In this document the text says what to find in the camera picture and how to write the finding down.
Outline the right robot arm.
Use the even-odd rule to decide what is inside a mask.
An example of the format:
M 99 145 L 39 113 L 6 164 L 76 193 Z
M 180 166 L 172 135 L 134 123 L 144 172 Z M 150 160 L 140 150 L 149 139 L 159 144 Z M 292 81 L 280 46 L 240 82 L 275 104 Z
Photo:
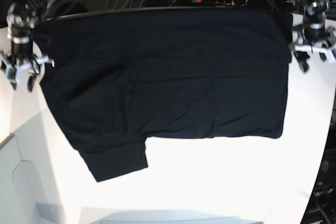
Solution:
M 45 64 L 55 65 L 47 54 L 33 52 L 34 29 L 47 20 L 51 8 L 60 0 L 13 2 L 8 9 L 7 39 L 10 50 L 1 50 L 1 72 L 15 90 L 23 73 L 28 73 L 27 90 L 32 92 Z

